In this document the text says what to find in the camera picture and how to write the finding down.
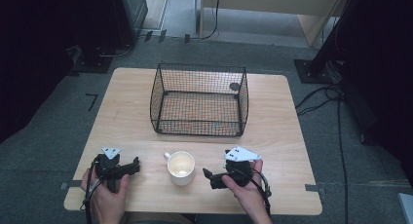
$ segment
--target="person's left hand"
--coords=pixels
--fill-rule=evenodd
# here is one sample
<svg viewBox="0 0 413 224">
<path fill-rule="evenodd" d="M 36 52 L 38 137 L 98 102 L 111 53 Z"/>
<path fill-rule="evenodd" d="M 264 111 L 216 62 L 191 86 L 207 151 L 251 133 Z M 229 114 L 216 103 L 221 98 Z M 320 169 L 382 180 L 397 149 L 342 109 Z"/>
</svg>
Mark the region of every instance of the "person's left hand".
<svg viewBox="0 0 413 224">
<path fill-rule="evenodd" d="M 83 175 L 81 188 L 84 191 L 86 191 L 89 171 L 88 168 Z M 119 224 L 121 222 L 125 213 L 129 179 L 128 174 L 122 177 L 118 193 L 112 193 L 102 184 L 94 190 L 91 198 L 91 210 L 99 224 Z M 91 184 L 94 184 L 96 180 L 96 172 L 93 170 Z"/>
</svg>

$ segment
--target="gray carpet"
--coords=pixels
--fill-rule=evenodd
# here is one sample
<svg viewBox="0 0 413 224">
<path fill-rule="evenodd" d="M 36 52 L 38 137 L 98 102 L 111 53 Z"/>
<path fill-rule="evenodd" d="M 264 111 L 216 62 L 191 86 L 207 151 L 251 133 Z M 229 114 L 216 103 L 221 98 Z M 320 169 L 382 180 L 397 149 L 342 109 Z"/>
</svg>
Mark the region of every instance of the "gray carpet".
<svg viewBox="0 0 413 224">
<path fill-rule="evenodd" d="M 61 182 L 72 178 L 99 105 L 117 67 L 156 68 L 160 62 L 245 66 L 248 73 L 287 77 L 297 104 L 323 85 L 301 84 L 293 60 L 317 50 L 157 38 L 115 57 L 107 74 L 65 77 L 31 123 L 0 147 L 0 223 L 86 223 L 83 211 L 67 211 Z M 91 105 L 98 94 L 96 103 Z M 305 107 L 325 101 L 323 93 Z M 413 194 L 398 160 L 380 146 L 358 141 L 357 124 L 341 103 L 341 131 L 348 181 L 348 223 L 405 223 L 397 193 Z M 337 102 L 299 118 L 320 193 L 319 216 L 274 215 L 276 223 L 345 223 L 345 186 L 338 136 Z M 249 223 L 245 215 L 198 216 L 198 223 Z"/>
</svg>

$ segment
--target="mug handle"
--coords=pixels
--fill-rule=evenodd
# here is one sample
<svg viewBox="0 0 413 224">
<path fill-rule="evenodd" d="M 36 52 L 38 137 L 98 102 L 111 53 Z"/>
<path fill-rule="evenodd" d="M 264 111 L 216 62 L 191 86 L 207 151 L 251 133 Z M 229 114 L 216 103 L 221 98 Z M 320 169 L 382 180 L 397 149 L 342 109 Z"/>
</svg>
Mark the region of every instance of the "mug handle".
<svg viewBox="0 0 413 224">
<path fill-rule="evenodd" d="M 164 154 L 164 158 L 165 158 L 165 160 L 169 160 L 170 154 L 169 154 L 169 153 L 165 153 L 165 154 Z"/>
</svg>

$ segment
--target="table top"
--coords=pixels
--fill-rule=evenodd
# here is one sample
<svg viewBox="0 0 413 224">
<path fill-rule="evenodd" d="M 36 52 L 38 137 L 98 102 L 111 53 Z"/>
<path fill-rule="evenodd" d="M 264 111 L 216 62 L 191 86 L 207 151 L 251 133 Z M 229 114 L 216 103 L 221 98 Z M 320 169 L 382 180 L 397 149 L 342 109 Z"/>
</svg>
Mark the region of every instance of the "table top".
<svg viewBox="0 0 413 224">
<path fill-rule="evenodd" d="M 319 193 L 288 82 L 280 75 L 247 74 L 249 109 L 243 136 L 190 136 L 155 133 L 149 105 L 155 69 L 118 68 L 107 88 L 73 179 L 81 180 L 101 147 L 122 148 L 120 164 L 140 160 L 127 197 L 127 211 L 244 213 L 228 189 L 212 190 L 203 168 L 225 172 L 226 149 L 240 145 L 262 156 L 273 193 L 272 214 L 318 215 Z M 179 187 L 169 179 L 165 152 L 187 151 L 196 162 L 195 179 Z M 68 190 L 65 208 L 79 210 L 85 193 Z"/>
</svg>

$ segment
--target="black wire mesh basket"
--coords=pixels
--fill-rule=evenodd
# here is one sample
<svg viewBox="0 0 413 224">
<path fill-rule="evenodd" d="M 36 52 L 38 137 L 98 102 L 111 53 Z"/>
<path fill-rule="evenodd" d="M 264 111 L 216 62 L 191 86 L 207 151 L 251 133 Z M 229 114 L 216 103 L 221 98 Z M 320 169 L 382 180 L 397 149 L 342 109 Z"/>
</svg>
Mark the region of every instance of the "black wire mesh basket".
<svg viewBox="0 0 413 224">
<path fill-rule="evenodd" d="M 150 105 L 157 133 L 243 135 L 248 115 L 245 68 L 161 63 Z"/>
</svg>

